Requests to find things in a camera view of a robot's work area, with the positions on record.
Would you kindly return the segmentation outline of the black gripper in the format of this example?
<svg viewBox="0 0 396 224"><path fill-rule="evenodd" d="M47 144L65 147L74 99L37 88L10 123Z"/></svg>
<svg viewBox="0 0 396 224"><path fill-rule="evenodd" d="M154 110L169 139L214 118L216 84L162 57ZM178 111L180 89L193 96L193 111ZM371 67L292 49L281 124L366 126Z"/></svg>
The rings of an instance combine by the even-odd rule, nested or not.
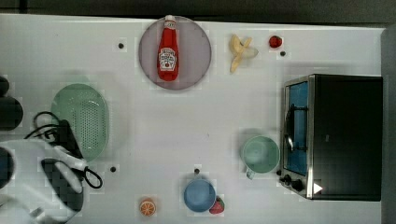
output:
<svg viewBox="0 0 396 224"><path fill-rule="evenodd" d="M82 159L83 156L78 146L78 142L71 130L69 122L62 119L54 131L55 140L52 142L54 146L63 147L66 151L70 152L72 156Z"/></svg>

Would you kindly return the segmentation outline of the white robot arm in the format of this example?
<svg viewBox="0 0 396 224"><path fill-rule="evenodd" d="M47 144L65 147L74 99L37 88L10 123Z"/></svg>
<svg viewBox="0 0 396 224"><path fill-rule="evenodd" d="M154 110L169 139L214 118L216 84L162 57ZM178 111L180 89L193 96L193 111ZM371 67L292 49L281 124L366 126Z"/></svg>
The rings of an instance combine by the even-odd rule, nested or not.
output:
<svg viewBox="0 0 396 224"><path fill-rule="evenodd" d="M2 203L21 203L38 223L65 223L81 211L88 164L66 120L55 127L52 143L28 138L0 148Z"/></svg>

